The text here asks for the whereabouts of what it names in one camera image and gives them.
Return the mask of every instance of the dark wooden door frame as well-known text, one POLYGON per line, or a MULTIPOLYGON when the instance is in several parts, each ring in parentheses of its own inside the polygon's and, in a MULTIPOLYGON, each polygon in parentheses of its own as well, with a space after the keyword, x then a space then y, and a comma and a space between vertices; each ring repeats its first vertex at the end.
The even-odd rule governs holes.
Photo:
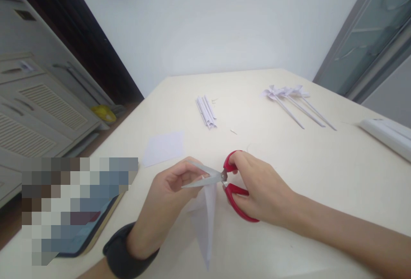
POLYGON ((27 1, 116 104, 143 100, 84 0, 27 1))

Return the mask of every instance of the cabinet drawer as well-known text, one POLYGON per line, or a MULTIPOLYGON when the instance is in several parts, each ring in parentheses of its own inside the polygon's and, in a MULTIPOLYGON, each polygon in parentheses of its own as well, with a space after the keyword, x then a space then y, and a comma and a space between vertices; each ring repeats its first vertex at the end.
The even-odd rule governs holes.
POLYGON ((31 58, 0 61, 0 83, 44 73, 31 58))
POLYGON ((0 97, 0 164, 21 157, 54 157, 72 141, 0 97))

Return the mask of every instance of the scissors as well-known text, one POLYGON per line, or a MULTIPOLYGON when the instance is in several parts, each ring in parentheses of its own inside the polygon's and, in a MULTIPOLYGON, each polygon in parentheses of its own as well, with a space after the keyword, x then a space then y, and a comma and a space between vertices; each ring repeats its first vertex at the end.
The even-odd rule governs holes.
POLYGON ((232 208, 234 208, 234 210, 237 212, 237 214, 240 215, 240 217, 243 218, 244 220, 256 223, 256 222, 259 222, 259 220, 255 219, 255 218, 248 217, 238 207, 238 205, 235 203, 235 201, 232 197, 233 193, 237 193, 237 194, 240 194, 240 195, 243 195, 243 196, 248 196, 248 195, 250 195, 250 193, 245 189, 242 189, 242 188, 240 188, 238 186, 235 186, 233 184, 229 184, 227 182, 227 178, 228 178, 227 172, 232 172, 232 171, 238 170, 235 165, 229 164, 229 159, 230 159, 231 155, 234 154, 235 152, 236 151, 233 151, 227 156, 226 160, 224 161, 224 165, 223 165, 224 170, 222 172, 218 172, 217 170, 214 170, 210 167, 204 166, 200 163, 189 161, 191 164, 195 165, 197 168, 204 171, 205 173, 208 173, 210 176, 207 177, 207 178, 204 178, 202 180, 196 181, 194 183, 185 185, 182 188, 200 187, 200 186, 211 185, 211 184, 215 184, 215 183, 218 183, 218 182, 222 182, 224 192, 226 193, 227 198, 230 201, 232 208))

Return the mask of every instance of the louvered cabinet door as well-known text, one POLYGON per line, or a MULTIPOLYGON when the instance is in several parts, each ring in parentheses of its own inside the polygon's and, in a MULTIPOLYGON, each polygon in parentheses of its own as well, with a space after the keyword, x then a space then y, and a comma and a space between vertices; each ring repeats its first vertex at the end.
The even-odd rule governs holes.
POLYGON ((48 74, 1 84, 0 93, 73 141, 99 122, 90 109, 48 74))
POLYGON ((18 166, 22 157, 55 157, 72 141, 0 97, 0 164, 18 166))

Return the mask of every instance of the phone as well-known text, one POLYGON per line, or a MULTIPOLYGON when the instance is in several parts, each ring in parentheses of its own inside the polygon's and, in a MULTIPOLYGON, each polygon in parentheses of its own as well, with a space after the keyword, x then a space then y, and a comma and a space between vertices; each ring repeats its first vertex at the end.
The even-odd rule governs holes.
POLYGON ((57 254, 57 257, 75 258, 90 251, 123 194, 121 193, 112 198, 73 238, 62 240, 61 251, 57 254))

